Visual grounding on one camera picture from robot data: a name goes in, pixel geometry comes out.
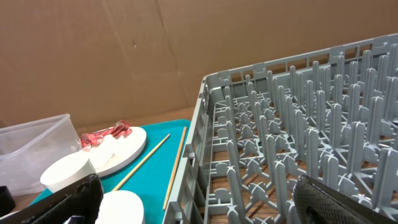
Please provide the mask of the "red wrapper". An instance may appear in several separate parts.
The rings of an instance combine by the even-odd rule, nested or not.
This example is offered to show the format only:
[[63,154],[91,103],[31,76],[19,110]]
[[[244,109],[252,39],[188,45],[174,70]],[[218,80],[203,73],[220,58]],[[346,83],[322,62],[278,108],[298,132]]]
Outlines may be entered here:
[[80,136],[80,143],[82,147],[87,146],[98,146],[100,145],[107,135],[111,135],[114,138],[131,134],[132,130],[127,121],[119,120],[113,127],[97,131],[94,133],[83,133]]

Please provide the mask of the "white tissue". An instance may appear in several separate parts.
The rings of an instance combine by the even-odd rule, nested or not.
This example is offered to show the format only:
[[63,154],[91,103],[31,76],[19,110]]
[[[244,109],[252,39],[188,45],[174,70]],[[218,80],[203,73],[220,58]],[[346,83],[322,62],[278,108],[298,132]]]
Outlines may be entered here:
[[129,153],[124,136],[116,139],[111,135],[107,135],[100,145],[87,146],[82,151],[88,153],[90,162],[96,170],[105,166],[113,157],[122,157]]

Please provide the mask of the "white plastic cup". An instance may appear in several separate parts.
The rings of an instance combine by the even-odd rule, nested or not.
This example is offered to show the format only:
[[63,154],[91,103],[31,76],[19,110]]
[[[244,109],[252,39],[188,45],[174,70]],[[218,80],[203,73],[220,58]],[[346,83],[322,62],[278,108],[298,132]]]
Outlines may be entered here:
[[48,167],[40,177],[40,183],[55,193],[76,181],[95,174],[90,157],[86,152],[74,152]]

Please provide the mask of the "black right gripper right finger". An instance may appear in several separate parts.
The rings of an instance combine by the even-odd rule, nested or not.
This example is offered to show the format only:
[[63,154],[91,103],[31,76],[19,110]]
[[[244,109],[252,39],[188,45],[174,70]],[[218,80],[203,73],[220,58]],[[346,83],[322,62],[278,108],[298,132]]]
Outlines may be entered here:
[[293,199],[304,224],[397,224],[307,175],[298,177]]

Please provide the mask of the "white small bowl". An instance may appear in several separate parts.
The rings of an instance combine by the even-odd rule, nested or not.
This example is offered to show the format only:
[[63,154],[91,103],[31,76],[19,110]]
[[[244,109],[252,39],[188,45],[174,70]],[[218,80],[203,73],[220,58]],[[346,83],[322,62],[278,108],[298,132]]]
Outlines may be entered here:
[[95,224],[143,224],[144,205],[133,192],[117,190],[105,193]]

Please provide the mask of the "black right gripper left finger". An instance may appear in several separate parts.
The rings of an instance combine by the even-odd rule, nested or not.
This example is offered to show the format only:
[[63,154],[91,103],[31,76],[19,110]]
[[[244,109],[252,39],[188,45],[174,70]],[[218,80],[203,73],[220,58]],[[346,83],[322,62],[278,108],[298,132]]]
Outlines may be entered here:
[[3,224],[93,224],[99,214],[104,190],[97,174],[66,186],[32,205],[1,220]]

